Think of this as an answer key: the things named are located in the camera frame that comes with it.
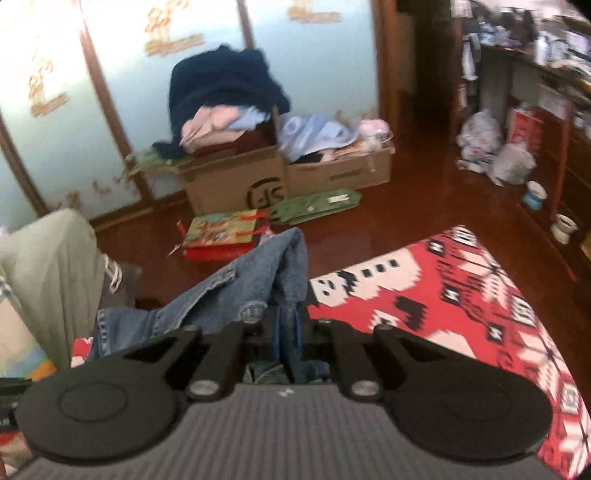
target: gray ribbed surface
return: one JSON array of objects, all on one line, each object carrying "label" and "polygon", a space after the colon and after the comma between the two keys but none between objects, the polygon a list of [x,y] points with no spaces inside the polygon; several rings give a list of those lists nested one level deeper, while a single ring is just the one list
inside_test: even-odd
[{"label": "gray ribbed surface", "polygon": [[[290,388],[294,393],[279,395]],[[135,459],[72,467],[39,459],[18,480],[556,480],[537,458],[477,468],[416,448],[382,408],[335,385],[239,385],[196,404],[163,443]]]}]

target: pink clothing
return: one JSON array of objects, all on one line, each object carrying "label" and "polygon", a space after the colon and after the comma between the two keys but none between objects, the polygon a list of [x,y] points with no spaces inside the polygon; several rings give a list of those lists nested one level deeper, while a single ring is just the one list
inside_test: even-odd
[{"label": "pink clothing", "polygon": [[186,152],[193,153],[201,147],[234,142],[245,130],[226,131],[224,129],[238,118],[240,118],[238,107],[202,106],[195,116],[183,125],[181,146]]}]

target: pile of clothes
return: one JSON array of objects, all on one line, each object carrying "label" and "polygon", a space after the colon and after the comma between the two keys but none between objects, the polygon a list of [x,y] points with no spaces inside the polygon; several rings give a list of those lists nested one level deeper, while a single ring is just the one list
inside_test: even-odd
[{"label": "pile of clothes", "polygon": [[168,97],[171,142],[152,146],[162,158],[187,154],[237,153],[273,145],[257,125],[290,110],[261,50],[235,51],[226,45],[175,65]]},{"label": "pile of clothes", "polygon": [[281,117],[279,144],[287,163],[318,163],[380,150],[392,139],[383,120],[357,120],[354,127],[314,114],[301,117],[287,113]]}]

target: wall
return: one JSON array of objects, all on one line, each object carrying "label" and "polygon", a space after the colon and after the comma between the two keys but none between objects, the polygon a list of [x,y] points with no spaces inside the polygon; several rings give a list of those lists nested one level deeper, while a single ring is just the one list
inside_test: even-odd
[{"label": "wall", "polygon": [[12,175],[6,158],[0,152],[0,225],[14,231],[36,218],[35,210]]},{"label": "wall", "polygon": [[[246,0],[256,46],[293,111],[347,116],[378,106],[371,0]],[[83,0],[84,18],[132,149],[170,138],[176,63],[225,43],[244,47],[236,0]],[[87,218],[138,202],[93,88],[72,0],[0,2],[0,111],[51,207]],[[150,179],[156,198],[180,190]]]},{"label": "wall", "polygon": [[515,63],[511,86],[508,90],[507,78],[509,63],[506,56],[499,52],[485,51],[480,91],[480,108],[490,109],[492,116],[503,125],[503,112],[507,94],[537,105],[540,94],[540,77],[535,67]]},{"label": "wall", "polygon": [[414,95],[417,89],[415,72],[414,18],[410,14],[398,14],[398,61],[399,88],[405,93]]}]

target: red and white rug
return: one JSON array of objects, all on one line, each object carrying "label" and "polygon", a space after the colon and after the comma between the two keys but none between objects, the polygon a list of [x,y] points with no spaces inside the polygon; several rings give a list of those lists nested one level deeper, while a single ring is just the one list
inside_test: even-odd
[{"label": "red and white rug", "polygon": [[310,281],[313,319],[363,332],[389,323],[535,382],[553,422],[538,456],[566,479],[591,460],[591,420],[573,377],[531,306],[463,226]]}]

